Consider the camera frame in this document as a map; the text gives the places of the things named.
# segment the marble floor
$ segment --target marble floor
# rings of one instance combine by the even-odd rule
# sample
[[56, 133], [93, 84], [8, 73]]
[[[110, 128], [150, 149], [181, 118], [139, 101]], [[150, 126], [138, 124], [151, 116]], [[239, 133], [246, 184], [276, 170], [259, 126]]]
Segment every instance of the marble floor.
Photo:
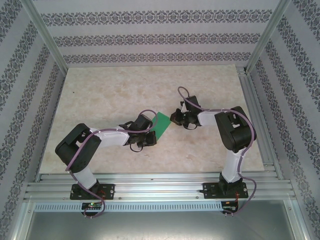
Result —
[[[134, 121], [144, 109], [170, 116], [182, 100], [178, 86], [196, 95], [204, 108], [241, 106], [249, 116], [234, 65], [70, 68], [40, 173], [65, 172], [55, 148], [77, 124], [112, 128]], [[139, 153], [129, 146], [101, 148], [89, 166], [94, 173], [220, 172], [226, 152], [216, 126], [190, 131], [172, 123], [156, 145]], [[242, 169], [264, 169], [256, 142], [246, 154]]]

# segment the green card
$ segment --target green card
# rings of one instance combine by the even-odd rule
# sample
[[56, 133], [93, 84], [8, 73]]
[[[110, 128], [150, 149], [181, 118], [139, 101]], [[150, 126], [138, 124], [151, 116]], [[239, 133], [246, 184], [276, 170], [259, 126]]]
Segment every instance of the green card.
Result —
[[152, 131], [155, 131], [156, 140], [158, 141], [159, 138], [164, 134], [165, 130], [169, 127], [171, 121], [170, 118], [166, 115], [164, 115], [161, 112], [157, 113], [158, 115], [158, 122], [156, 126], [152, 129]]

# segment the purple cable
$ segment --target purple cable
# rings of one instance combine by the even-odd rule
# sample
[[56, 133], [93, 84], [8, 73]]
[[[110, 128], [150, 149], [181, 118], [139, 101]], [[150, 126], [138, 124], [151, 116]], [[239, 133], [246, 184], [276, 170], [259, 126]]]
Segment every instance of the purple cable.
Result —
[[254, 143], [255, 141], [255, 131], [254, 131], [254, 127], [252, 126], [252, 123], [249, 121], [248, 118], [246, 118], [243, 114], [241, 114], [240, 112], [238, 111], [235, 111], [235, 110], [232, 110], [232, 109], [205, 109], [205, 108], [202, 108], [194, 103], [192, 103], [191, 101], [189, 101], [188, 99], [186, 99], [183, 94], [180, 92], [180, 89], [183, 89], [186, 91], [186, 93], [188, 94], [188, 97], [190, 96], [189, 94], [189, 91], [183, 87], [183, 86], [179, 86], [178, 87], [178, 93], [180, 94], [180, 96], [183, 98], [184, 101], [186, 101], [187, 103], [191, 104], [192, 106], [202, 110], [202, 111], [207, 111], [207, 112], [230, 112], [230, 113], [233, 113], [233, 114], [237, 114], [239, 117], [243, 118], [249, 125], [249, 128], [250, 128], [250, 131], [251, 131], [251, 141], [249, 143], [249, 145], [245, 148], [245, 150], [241, 153], [240, 155], [240, 159], [239, 159], [239, 163], [238, 163], [238, 166], [237, 166], [237, 172], [238, 172], [238, 175], [245, 179], [245, 180], [249, 180], [249, 181], [252, 181], [253, 184], [254, 184], [254, 188], [253, 188], [253, 191], [252, 191], [252, 194], [250, 195], [249, 199], [245, 202], [245, 204], [236, 212], [232, 213], [231, 211], [228, 211], [228, 210], [224, 210], [226, 212], [229, 212], [229, 214], [231, 214], [232, 216], [235, 215], [235, 214], [238, 214], [239, 212], [242, 211], [242, 209], [251, 201], [251, 199], [254, 197], [255, 195], [255, 192], [257, 190], [257, 183], [255, 180], [253, 180], [252, 178], [250, 177], [245, 177], [245, 176], [242, 176], [242, 174], [240, 173], [240, 168], [241, 168], [241, 163], [244, 159], [244, 155], [245, 153], [249, 150], [249, 148], [252, 146], [252, 144]]
[[71, 159], [70, 163], [68, 164], [68, 166], [66, 167], [65, 171], [66, 172], [69, 172], [71, 177], [76, 181], [76, 183], [80, 186], [80, 188], [82, 188], [83, 190], [85, 190], [87, 193], [91, 194], [92, 196], [98, 198], [99, 200], [101, 200], [101, 203], [103, 204], [103, 209], [102, 211], [98, 212], [96, 215], [94, 216], [87, 216], [86, 215], [86, 211], [88, 208], [86, 208], [83, 212], [83, 215], [85, 218], [88, 218], [88, 219], [93, 219], [93, 218], [96, 218], [98, 216], [100, 216], [106, 209], [106, 203], [105, 203], [105, 200], [103, 200], [101, 197], [99, 197], [98, 195], [96, 195], [95, 193], [93, 193], [92, 191], [88, 190], [85, 188], [85, 186], [83, 186], [79, 181], [78, 179], [76, 178], [76, 176], [69, 170], [70, 167], [72, 166], [72, 164], [75, 162], [75, 160], [77, 159], [79, 153], [81, 152], [81, 150], [84, 148], [85, 144], [88, 142], [88, 140], [95, 134], [97, 133], [100, 133], [100, 132], [107, 132], [107, 131], [115, 131], [115, 132], [122, 132], [122, 133], [134, 133], [134, 134], [141, 134], [141, 133], [146, 133], [146, 132], [149, 132], [151, 129], [153, 129], [157, 123], [158, 123], [158, 115], [155, 111], [151, 110], [151, 109], [146, 109], [146, 110], [143, 110], [142, 112], [139, 113], [139, 115], [143, 114], [144, 112], [152, 112], [154, 115], [155, 115], [155, 123], [147, 128], [146, 130], [141, 130], [141, 131], [132, 131], [132, 130], [124, 130], [124, 129], [116, 129], [116, 128], [105, 128], [105, 129], [100, 129], [100, 130], [97, 130], [97, 131], [94, 131], [92, 132], [91, 134], [89, 134], [85, 140], [83, 141], [83, 143], [81, 144], [81, 146], [79, 147], [79, 149], [76, 151], [75, 155], [73, 156], [73, 158]]

